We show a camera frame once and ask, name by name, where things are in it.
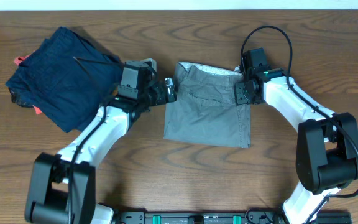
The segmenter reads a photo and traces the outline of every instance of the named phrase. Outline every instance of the white arm segment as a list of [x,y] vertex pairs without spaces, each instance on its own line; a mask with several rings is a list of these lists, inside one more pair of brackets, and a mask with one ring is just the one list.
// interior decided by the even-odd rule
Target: white arm segment
[[[291,224],[302,224],[309,217],[309,214],[311,214],[324,199],[324,196],[328,194],[336,194],[340,190],[341,189],[335,187],[333,189],[325,190],[319,195],[313,195],[313,193],[306,190],[302,183],[299,182],[292,192],[291,197],[283,204],[285,216]],[[315,214],[310,221],[315,220],[316,217],[317,214]]]
[[[305,97],[305,99],[313,105],[318,106],[318,108],[326,115],[332,116],[334,114],[332,110],[321,106],[299,88],[292,77],[290,77],[290,83],[299,94]],[[325,118],[311,109],[310,106],[299,99],[299,97],[288,88],[287,79],[284,76],[273,78],[269,82],[264,83],[264,100],[267,104],[276,108],[285,119],[290,122],[297,132],[299,123],[309,119],[319,121]]]
[[[79,143],[96,125],[98,125],[102,118],[103,107],[100,107],[96,117],[92,120],[88,127],[86,127],[85,130],[71,144],[58,152],[58,154],[62,155],[62,160],[71,161],[77,145],[79,145]],[[112,145],[121,136],[125,135],[128,127],[129,115],[123,112],[122,109],[108,106],[106,120],[85,142],[75,162],[79,164],[86,161],[89,162],[91,166],[95,166],[97,169]]]

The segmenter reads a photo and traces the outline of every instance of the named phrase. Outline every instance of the folded garment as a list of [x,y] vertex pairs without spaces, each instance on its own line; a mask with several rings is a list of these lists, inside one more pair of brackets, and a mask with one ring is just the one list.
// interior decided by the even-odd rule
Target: folded garment
[[[82,62],[93,77],[91,80],[73,57],[114,65]],[[63,131],[69,132],[82,131],[90,124],[102,99],[100,92],[109,94],[121,77],[117,57],[102,54],[84,38],[60,27],[19,64],[6,85],[12,101],[38,107]]]
[[178,62],[178,99],[166,105],[164,138],[212,146],[250,146],[250,106],[236,105],[241,73]]

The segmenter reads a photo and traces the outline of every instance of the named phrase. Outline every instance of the gray cloth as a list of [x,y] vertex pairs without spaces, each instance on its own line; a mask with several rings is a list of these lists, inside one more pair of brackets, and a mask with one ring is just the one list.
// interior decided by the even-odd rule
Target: gray cloth
[[250,106],[236,105],[241,73],[178,62],[178,100],[166,104],[164,139],[212,146],[250,146]]

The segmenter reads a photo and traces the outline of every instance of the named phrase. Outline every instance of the wood grain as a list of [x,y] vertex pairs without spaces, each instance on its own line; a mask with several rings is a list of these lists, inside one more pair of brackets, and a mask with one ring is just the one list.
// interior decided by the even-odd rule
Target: wood grain
[[[156,59],[162,77],[180,60],[233,69],[244,37],[264,24],[290,36],[292,75],[302,89],[358,124],[358,11],[0,12],[0,223],[24,223],[34,159],[78,135],[10,102],[4,83],[14,57],[67,26],[122,60]],[[253,47],[264,47],[274,66],[287,66],[288,45],[278,32],[256,33],[246,48]],[[278,207],[297,183],[296,133],[267,105],[252,106],[251,114],[252,145],[236,149],[163,140],[165,107],[153,108],[103,161],[97,200],[150,211]],[[348,210],[358,223],[358,197],[332,199],[325,209]]]

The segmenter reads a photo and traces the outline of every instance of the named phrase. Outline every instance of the green strip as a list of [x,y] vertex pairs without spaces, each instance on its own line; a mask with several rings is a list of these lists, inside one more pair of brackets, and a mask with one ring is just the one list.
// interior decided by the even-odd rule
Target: green strip
[[233,216],[233,224],[241,224],[241,216],[234,215]]
[[161,224],[161,216],[154,215],[153,216],[153,224]]

